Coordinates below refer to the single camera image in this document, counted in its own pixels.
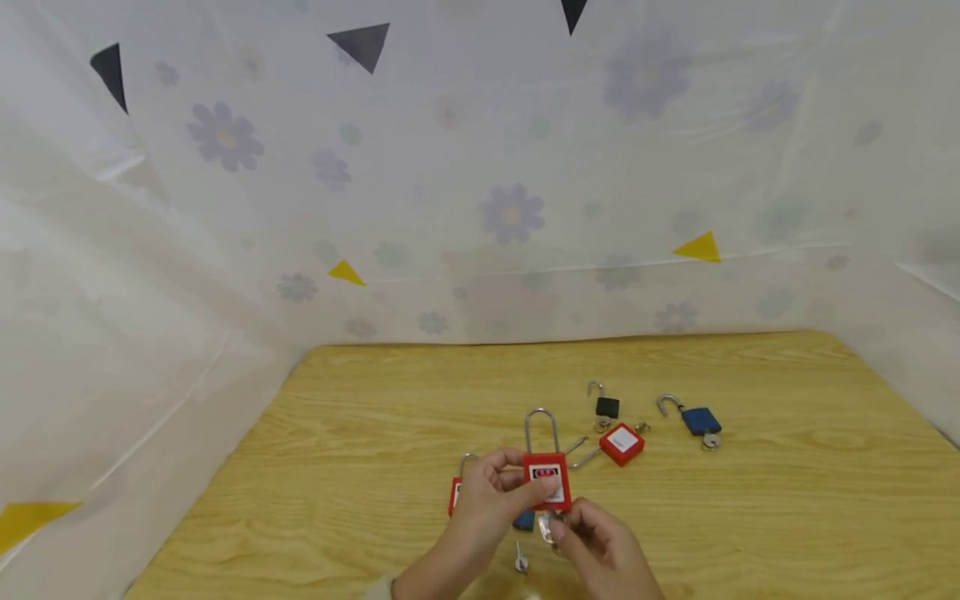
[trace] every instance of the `padlock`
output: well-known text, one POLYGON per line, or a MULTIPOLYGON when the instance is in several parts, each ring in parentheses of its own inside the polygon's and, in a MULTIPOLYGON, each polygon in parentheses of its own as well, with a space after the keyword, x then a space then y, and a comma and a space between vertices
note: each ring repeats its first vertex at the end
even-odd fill
POLYGON ((570 465, 571 469, 580 468, 589 462, 601 451, 607 454, 615 463, 623 467, 637 454, 643 451, 646 444, 643 438, 627 423, 620 423, 600 438, 600 445, 590 454, 570 465))
POLYGON ((600 397, 597 398, 596 408, 593 411, 593 431, 603 433, 610 429, 614 419, 620 417, 620 400, 605 397, 603 384, 599 381, 590 381, 587 384, 587 397, 590 397, 593 388, 600 390, 600 397))
POLYGON ((446 513, 450 516, 453 516, 453 507, 457 505, 457 500, 460 499, 460 487, 464 482, 464 463, 468 458, 480 457, 473 452, 468 452, 460 459, 460 471, 457 473, 457 476, 453 478, 453 485, 450 486, 450 504, 446 509, 446 513))
MULTIPOLYGON (((570 447, 564 451, 564 454, 569 454, 570 452, 576 450, 581 445, 583 445, 584 442, 586 441, 587 441, 587 436, 581 437, 576 442, 571 444, 570 447)), ((521 531, 533 531, 534 521, 536 520, 536 518, 537 518, 537 515, 533 511, 523 511, 522 513, 520 513, 520 516, 514 519, 514 529, 519 529, 521 531)))
POLYGON ((570 498, 570 481, 566 472, 566 454, 560 450, 560 434, 557 431, 557 420, 553 413, 545 408, 535 408, 529 413, 523 422, 523 433, 527 439, 527 453, 523 455, 523 480, 533 481, 541 477, 557 475, 560 478, 560 486, 553 494, 539 506, 533 507, 534 511, 568 511, 573 504, 570 498), (536 413, 544 413, 550 418, 550 425, 553 428, 553 452, 534 454, 533 444, 530 441, 530 418, 536 413))
POLYGON ((705 448, 715 450, 720 447, 720 438, 716 434, 722 431, 720 422, 716 419, 709 408, 686 408, 676 396, 664 394, 657 398, 657 407, 666 417, 666 402, 673 402, 680 409, 680 416, 684 419, 686 428, 690 430, 690 435, 703 438, 705 448))
POLYGON ((514 519, 514 529, 519 529, 520 531, 533 531, 534 521, 536 519, 537 514, 533 511, 523 511, 520 513, 520 516, 514 519))

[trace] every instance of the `white curtain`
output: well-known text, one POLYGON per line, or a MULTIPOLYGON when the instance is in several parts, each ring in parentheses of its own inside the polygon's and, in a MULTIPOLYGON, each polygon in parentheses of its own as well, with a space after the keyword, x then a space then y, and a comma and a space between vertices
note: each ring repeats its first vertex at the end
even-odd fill
POLYGON ((84 502, 0 597, 119 594, 320 344, 820 328, 960 439, 951 0, 0 6, 0 505, 84 502))

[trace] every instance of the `black padlock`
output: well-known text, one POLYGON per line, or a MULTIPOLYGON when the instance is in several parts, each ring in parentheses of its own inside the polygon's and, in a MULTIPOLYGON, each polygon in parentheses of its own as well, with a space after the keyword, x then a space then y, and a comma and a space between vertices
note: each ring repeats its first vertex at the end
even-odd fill
POLYGON ((587 397, 590 397, 593 388, 600 391, 594 410, 593 431, 603 433, 610 429, 614 419, 620 418, 620 400, 604 396, 604 387, 599 381, 590 381, 587 384, 587 397))

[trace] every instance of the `wood grain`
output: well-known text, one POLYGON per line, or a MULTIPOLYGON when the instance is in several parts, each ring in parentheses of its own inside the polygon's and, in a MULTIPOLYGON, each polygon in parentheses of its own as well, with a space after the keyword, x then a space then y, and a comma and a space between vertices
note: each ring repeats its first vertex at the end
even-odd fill
MULTIPOLYGON (((557 414, 562 444, 595 444, 593 378, 653 430, 628 466, 601 455, 574 472, 573 492, 634 527, 670 598, 960 598, 957 452, 810 331, 316 348, 127 597, 360 597, 442 531, 460 455, 522 447, 530 408, 557 414), (662 393, 709 407, 723 447, 661 417, 662 393)), ((464 597, 585 596, 539 536, 511 532, 464 597)))

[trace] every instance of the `black triangle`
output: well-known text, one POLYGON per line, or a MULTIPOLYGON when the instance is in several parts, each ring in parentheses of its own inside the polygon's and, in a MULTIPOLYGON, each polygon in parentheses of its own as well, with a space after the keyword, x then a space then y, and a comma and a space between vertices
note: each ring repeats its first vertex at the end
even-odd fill
POLYGON ((561 0, 564 3, 564 14, 566 15, 566 26, 570 28, 570 34, 573 35, 573 30, 577 26, 577 21, 580 20, 580 15, 584 13, 584 6, 587 5, 587 0, 561 0))
POLYGON ((359 62, 372 75, 376 68, 376 62, 380 60, 383 42, 387 40, 388 29, 390 29, 390 23, 384 23, 383 25, 371 25, 370 27, 330 34, 327 37, 343 48, 344 52, 359 62))
POLYGON ((104 80, 120 108, 127 112, 127 96, 123 93, 123 74, 120 71, 120 44, 108 46, 93 55, 90 66, 100 75, 100 79, 104 80))

